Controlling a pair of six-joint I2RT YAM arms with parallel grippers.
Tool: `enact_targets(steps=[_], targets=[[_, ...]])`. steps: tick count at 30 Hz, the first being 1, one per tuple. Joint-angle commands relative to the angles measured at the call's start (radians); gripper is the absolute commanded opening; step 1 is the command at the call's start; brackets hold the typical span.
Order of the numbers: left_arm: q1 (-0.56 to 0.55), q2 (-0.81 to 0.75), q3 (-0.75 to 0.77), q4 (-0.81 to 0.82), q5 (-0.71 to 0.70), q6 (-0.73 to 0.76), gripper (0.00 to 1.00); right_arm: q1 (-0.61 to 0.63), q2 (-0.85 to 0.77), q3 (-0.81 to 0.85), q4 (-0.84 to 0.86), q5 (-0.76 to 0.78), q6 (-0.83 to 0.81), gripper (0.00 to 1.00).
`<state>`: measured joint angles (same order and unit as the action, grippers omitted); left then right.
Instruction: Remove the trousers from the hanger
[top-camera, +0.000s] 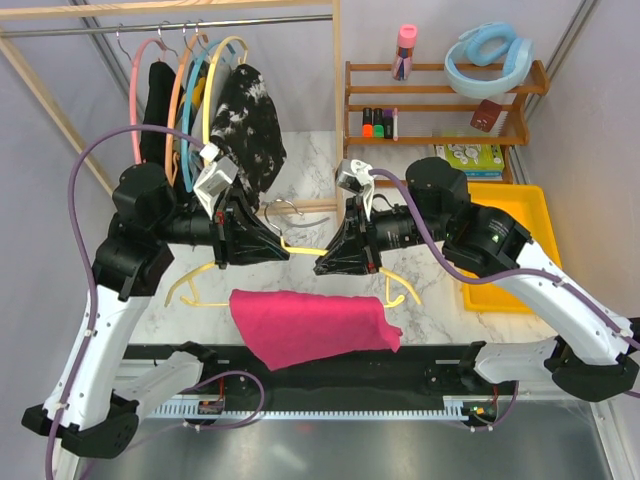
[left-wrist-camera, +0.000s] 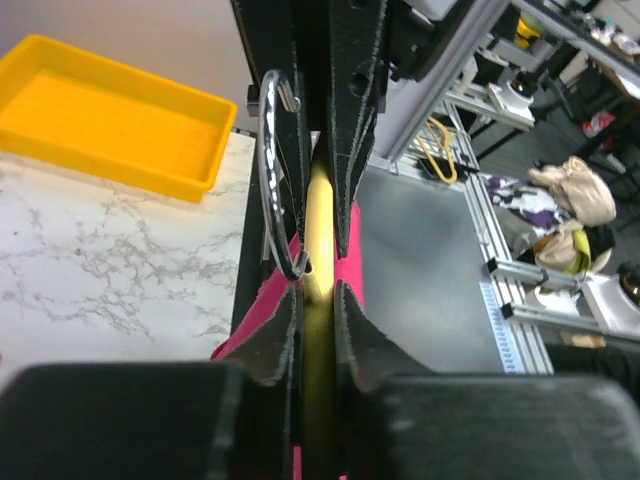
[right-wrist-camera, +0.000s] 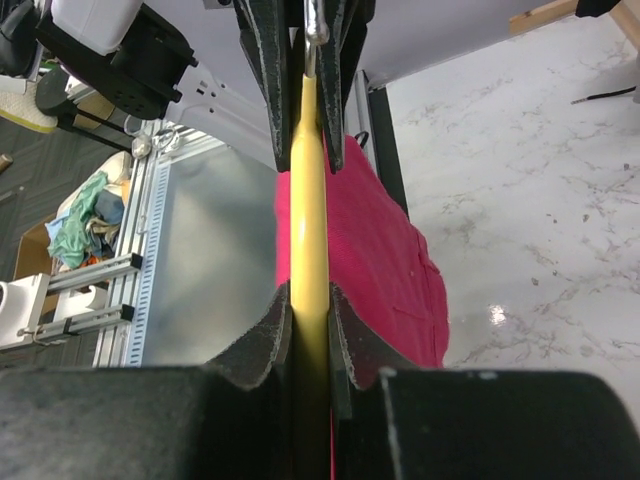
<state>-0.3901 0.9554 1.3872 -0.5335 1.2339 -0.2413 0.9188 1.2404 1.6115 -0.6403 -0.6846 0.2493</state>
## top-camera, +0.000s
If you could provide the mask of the pink trousers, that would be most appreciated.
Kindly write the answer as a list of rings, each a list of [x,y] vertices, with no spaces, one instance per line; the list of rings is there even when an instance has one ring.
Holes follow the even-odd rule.
[[[375,297],[235,290],[231,317],[271,371],[354,351],[398,351],[403,332]]]

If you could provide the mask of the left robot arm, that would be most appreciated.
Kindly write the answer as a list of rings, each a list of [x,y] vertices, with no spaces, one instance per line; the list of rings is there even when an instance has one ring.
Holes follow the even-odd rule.
[[[213,351],[187,342],[159,366],[117,387],[116,373],[140,317],[174,260],[171,245],[210,246],[224,266],[286,261],[279,237],[253,213],[241,188],[217,199],[217,213],[181,207],[164,169],[136,164],[121,175],[112,196],[116,213],[91,267],[85,318],[58,386],[28,408],[22,424],[53,433],[78,457],[113,459],[138,425],[174,395],[192,387],[208,393],[219,382]]]

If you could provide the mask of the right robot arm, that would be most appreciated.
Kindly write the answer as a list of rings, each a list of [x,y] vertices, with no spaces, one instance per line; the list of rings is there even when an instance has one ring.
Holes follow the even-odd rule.
[[[372,206],[379,174],[359,160],[341,164],[336,182],[350,197],[341,226],[315,262],[317,275],[378,273],[384,252],[425,245],[457,280],[500,287],[554,330],[532,343],[471,343],[457,371],[465,391],[542,381],[588,402],[635,394],[637,320],[580,287],[509,213],[475,203],[466,175],[446,160],[414,161],[395,180],[403,203],[384,211]]]

